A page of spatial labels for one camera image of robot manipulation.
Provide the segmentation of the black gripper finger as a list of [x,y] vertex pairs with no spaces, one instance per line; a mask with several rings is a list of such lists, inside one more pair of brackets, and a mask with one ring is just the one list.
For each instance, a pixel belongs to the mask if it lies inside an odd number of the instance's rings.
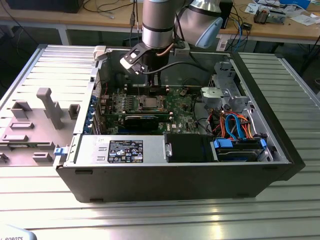
[[149,74],[147,77],[148,80],[148,94],[154,95],[155,94],[155,74]]
[[155,86],[155,94],[163,95],[161,72],[158,72],[154,75],[154,86]]

